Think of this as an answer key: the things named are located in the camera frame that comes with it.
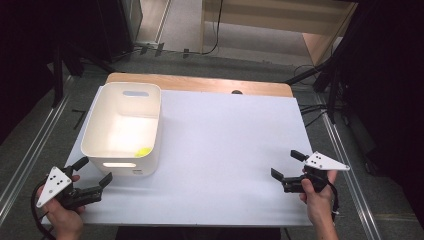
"white bracket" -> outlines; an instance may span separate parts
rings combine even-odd
[[[47,178],[46,184],[44,185],[43,192],[37,202],[37,207],[41,208],[50,199],[54,198],[63,189],[65,189],[72,180],[66,176],[65,173],[58,167],[53,167],[50,171],[49,177]]]
[[[322,155],[319,152],[314,152],[308,159],[305,160],[305,165],[319,170],[338,170],[349,171],[350,167],[332,158]]]

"floor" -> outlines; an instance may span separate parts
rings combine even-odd
[[[158,40],[164,43],[165,50],[182,51],[188,48],[198,51],[200,45],[196,29],[199,18],[198,12],[192,8],[198,9],[199,2],[171,0]],[[216,25],[209,25],[209,30],[212,31],[206,33],[205,48],[214,44],[215,27]],[[113,66],[120,71],[134,73],[270,82],[282,82],[311,68],[299,33],[223,24],[219,39],[219,49],[210,57],[192,55],[183,60],[180,53],[165,52],[161,57],[155,57],[155,52],[149,51],[144,55],[127,56]],[[78,121],[81,114],[78,111],[89,107],[97,87],[104,84],[106,77],[107,74],[97,67],[86,65],[82,78],[70,77],[66,82],[69,94],[63,108],[51,110],[53,93],[50,92],[0,146],[1,239],[41,238],[27,216],[30,192],[33,185],[41,179],[42,173],[51,168],[52,164],[61,165],[66,162],[67,153],[72,148],[73,139],[80,127]],[[310,84],[314,79],[310,77],[292,86],[299,104],[317,104],[326,99],[325,93],[317,95],[312,91]],[[304,115],[305,124],[318,114]],[[38,129],[43,128],[48,118],[52,119],[54,127],[44,136],[37,135]],[[363,157],[352,133],[339,115],[336,115],[336,122],[335,126],[329,125],[328,118],[323,115],[307,128],[307,133],[313,149],[333,158],[348,160],[354,170],[353,175],[339,174],[337,179],[337,187],[343,196],[341,214],[336,221],[340,239],[424,239],[424,231],[403,196],[402,189],[389,178],[375,177],[366,172]],[[32,145],[34,139],[41,139],[39,146]],[[340,146],[343,151],[335,150]],[[357,182],[357,187],[352,187],[352,181]],[[358,200],[358,195],[363,195],[362,202]],[[363,206],[368,207],[371,218],[361,215],[367,212]],[[373,220],[377,231],[367,229],[374,225],[369,222],[364,224],[364,219]],[[86,226],[83,239],[114,239],[116,231],[116,227]],[[314,236],[310,227],[289,228],[287,232],[290,237],[282,229],[282,239],[313,239]]]

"hand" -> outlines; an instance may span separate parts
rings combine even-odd
[[[80,179],[79,175],[72,176],[72,181]],[[37,196],[41,195],[44,186],[37,191]],[[47,213],[47,218],[57,232],[57,240],[76,240],[82,234],[83,222],[79,214],[84,212],[85,206],[79,207],[76,211],[63,208],[63,206],[52,198],[43,206],[43,211]]]
[[[334,183],[337,171],[327,172],[328,180]],[[301,201],[307,204],[309,220],[314,225],[318,238],[338,239],[331,217],[332,190],[326,186],[320,193],[316,193],[312,182],[305,178],[302,180],[305,193],[299,194]]]

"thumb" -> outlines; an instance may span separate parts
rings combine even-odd
[[[311,193],[315,193],[315,189],[314,189],[314,186],[312,185],[311,180],[305,178],[305,179],[302,180],[301,183],[302,183],[303,190],[305,190],[305,193],[307,195],[309,195]]]

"person's left hand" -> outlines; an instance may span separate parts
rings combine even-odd
[[[72,176],[72,181],[76,182],[80,179],[79,175]],[[44,186],[37,191],[40,197]],[[79,239],[82,234],[83,222],[79,214],[83,213],[85,206],[79,207],[76,211],[65,209],[56,198],[52,198],[43,206],[43,211],[47,213],[47,218],[54,226],[57,232],[57,239],[74,240]]]

